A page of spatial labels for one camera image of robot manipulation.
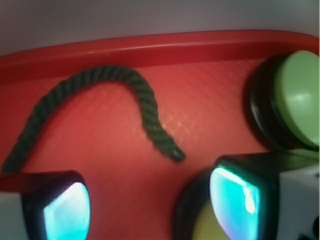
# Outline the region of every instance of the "red tray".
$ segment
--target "red tray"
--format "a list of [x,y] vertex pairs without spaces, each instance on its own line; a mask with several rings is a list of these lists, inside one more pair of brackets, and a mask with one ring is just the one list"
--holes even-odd
[[243,92],[264,59],[308,50],[317,37],[281,31],[165,34],[74,43],[0,57],[0,163],[34,104],[83,69],[120,64],[138,70],[155,92],[164,128],[185,151],[162,156],[142,128],[133,92],[99,83],[50,118],[25,172],[76,170],[92,207],[89,239],[170,239],[185,184],[218,156],[263,152],[246,122]]

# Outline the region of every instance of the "dark green rope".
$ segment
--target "dark green rope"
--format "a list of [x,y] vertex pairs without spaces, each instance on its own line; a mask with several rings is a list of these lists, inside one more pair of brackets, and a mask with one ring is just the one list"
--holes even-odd
[[154,91],[148,82],[137,72],[119,65],[95,67],[61,81],[43,96],[34,106],[23,132],[2,165],[3,173],[18,171],[26,162],[39,133],[49,116],[78,90],[102,81],[121,81],[127,83],[139,100],[142,124],[153,144],[166,156],[176,162],[185,158],[185,154],[176,145],[174,139],[161,127],[158,119],[158,104]]

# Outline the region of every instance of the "white background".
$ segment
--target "white background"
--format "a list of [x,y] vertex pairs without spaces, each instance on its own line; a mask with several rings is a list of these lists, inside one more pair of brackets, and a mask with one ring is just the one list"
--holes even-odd
[[117,37],[213,30],[319,36],[319,0],[0,0],[0,56]]

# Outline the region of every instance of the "round button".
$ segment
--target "round button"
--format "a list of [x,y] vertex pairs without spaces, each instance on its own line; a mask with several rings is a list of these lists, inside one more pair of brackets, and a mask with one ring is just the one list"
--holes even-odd
[[319,57],[297,51],[287,57],[274,80],[274,100],[291,132],[311,148],[319,147]]

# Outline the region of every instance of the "cyan light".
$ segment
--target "cyan light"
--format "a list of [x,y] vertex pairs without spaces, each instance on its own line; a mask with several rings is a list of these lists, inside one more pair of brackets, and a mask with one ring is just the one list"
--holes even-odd
[[80,182],[47,205],[43,210],[48,240],[84,240],[90,225],[88,190]]
[[256,240],[259,232],[260,191],[219,166],[210,177],[211,203],[222,229],[231,240]]

